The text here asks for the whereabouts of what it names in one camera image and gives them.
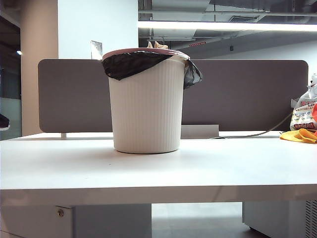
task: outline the plastic bag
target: plastic bag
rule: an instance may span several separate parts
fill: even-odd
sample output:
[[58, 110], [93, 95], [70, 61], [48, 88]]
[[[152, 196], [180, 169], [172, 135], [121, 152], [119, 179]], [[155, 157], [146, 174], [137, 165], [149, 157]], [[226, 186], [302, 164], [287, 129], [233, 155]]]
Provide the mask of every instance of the plastic bag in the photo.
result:
[[[154, 65], [166, 60], [173, 55], [159, 54], [147, 51], [135, 51], [131, 53], [115, 54], [103, 60], [105, 73], [110, 78], [122, 80], [134, 74], [140, 73]], [[187, 60], [184, 75], [184, 89], [201, 82], [202, 73], [190, 59]]]
[[317, 84], [307, 87], [307, 92], [300, 97], [294, 109], [317, 102]]
[[296, 108], [293, 111], [290, 129], [317, 129], [317, 102]]
[[103, 66], [106, 75], [110, 78], [121, 80], [151, 68], [170, 57], [172, 56], [154, 52], [136, 51], [112, 55], [103, 60]]

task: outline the black cable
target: black cable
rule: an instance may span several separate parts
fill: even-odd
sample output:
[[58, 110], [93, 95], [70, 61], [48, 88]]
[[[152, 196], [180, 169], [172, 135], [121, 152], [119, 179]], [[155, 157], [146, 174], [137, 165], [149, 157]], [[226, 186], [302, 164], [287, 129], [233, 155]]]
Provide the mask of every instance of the black cable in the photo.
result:
[[276, 129], [277, 127], [279, 127], [281, 124], [283, 124], [291, 115], [293, 115], [293, 111], [287, 115], [287, 117], [285, 117], [279, 124], [277, 124], [276, 126], [274, 126], [273, 128], [271, 128], [270, 130], [267, 130], [265, 132], [261, 132], [258, 134], [253, 134], [253, 135], [230, 135], [230, 136], [218, 136], [218, 137], [213, 137], [210, 139], [230, 139], [230, 138], [248, 138], [248, 137], [254, 137], [254, 136], [258, 136], [258, 135], [263, 135], [266, 134], [274, 129]]

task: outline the snack bag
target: snack bag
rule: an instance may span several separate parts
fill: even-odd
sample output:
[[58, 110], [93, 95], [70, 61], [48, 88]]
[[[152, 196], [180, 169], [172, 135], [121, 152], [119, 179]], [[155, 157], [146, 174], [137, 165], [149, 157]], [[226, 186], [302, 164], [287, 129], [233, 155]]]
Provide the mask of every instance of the snack bag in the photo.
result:
[[312, 129], [317, 130], [316, 118], [317, 102], [313, 102], [302, 107], [296, 108], [293, 111], [290, 128], [291, 130]]
[[317, 84], [308, 86], [308, 90], [298, 100], [294, 109], [317, 102]]

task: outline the trash can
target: trash can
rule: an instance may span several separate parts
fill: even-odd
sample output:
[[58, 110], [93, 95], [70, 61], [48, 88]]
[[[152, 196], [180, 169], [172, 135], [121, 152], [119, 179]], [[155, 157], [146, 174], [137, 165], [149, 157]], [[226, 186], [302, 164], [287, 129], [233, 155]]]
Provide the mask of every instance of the trash can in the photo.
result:
[[177, 150], [184, 70], [189, 57], [166, 49], [136, 48], [107, 53], [103, 60], [122, 54], [128, 57], [131, 52], [138, 52], [139, 57], [155, 53], [168, 58], [121, 80], [109, 77], [114, 147], [136, 154]]

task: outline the ceiling light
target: ceiling light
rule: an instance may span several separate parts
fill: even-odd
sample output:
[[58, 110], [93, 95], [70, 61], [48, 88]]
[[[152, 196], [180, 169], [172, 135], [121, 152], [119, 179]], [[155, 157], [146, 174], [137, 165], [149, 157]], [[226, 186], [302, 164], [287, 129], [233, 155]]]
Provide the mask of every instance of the ceiling light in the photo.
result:
[[139, 28], [155, 29], [200, 29], [213, 31], [309, 31], [317, 32], [317, 25], [304, 24], [264, 24], [264, 23], [227, 23], [193, 21], [139, 21]]

